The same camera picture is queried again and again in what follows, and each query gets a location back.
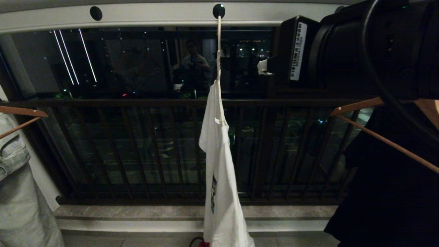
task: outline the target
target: balcony railing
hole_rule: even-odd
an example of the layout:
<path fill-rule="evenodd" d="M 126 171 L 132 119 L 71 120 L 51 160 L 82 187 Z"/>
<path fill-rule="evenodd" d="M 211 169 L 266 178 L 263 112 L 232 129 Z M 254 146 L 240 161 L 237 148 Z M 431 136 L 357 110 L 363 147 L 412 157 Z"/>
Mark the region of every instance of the balcony railing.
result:
<path fill-rule="evenodd" d="M 242 204 L 337 204 L 359 130 L 329 117 L 354 100 L 224 100 Z M 67 204 L 203 204 L 205 100 L 32 100 L 25 129 Z M 371 110 L 353 112 L 364 125 Z"/>

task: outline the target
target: red object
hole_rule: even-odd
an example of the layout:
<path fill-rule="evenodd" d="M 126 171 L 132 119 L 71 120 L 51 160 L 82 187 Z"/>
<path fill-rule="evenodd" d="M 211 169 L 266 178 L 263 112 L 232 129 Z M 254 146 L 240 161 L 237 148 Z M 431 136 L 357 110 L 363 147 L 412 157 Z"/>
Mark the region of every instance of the red object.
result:
<path fill-rule="evenodd" d="M 201 241 L 199 247 L 209 247 L 209 246 L 210 246 L 210 243 L 207 243 L 207 242 Z"/>

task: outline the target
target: hanging white shirt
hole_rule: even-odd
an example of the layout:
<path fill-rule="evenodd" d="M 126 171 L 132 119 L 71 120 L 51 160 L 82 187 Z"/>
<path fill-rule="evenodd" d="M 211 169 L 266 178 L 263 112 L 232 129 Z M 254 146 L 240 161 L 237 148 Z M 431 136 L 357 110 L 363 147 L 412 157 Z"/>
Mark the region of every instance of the hanging white shirt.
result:
<path fill-rule="evenodd" d="M 216 83 L 210 87 L 199 142 L 206 152 L 204 241 L 210 247 L 254 247 L 239 203 L 229 126 L 221 124 Z"/>

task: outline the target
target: white label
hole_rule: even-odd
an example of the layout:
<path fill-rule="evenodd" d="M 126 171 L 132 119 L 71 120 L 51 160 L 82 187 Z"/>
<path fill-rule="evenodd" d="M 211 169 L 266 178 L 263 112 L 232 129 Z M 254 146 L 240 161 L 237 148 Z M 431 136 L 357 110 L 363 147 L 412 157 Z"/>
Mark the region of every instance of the white label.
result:
<path fill-rule="evenodd" d="M 302 66 L 303 48 L 305 47 L 306 29 L 308 25 L 299 22 L 297 25 L 296 40 L 293 50 L 293 62 L 291 63 L 290 80 L 299 80 L 300 67 Z"/>

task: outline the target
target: denim jeans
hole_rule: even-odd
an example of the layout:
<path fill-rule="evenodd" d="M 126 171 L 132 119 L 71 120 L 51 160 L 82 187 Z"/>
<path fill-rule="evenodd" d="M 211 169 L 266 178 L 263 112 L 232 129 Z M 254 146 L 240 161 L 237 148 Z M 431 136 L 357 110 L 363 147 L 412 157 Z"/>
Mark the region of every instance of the denim jeans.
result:
<path fill-rule="evenodd" d="M 0 113 L 0 133 L 12 127 L 9 117 Z M 17 131 L 0 139 L 0 242 L 5 247 L 64 247 L 20 135 Z"/>

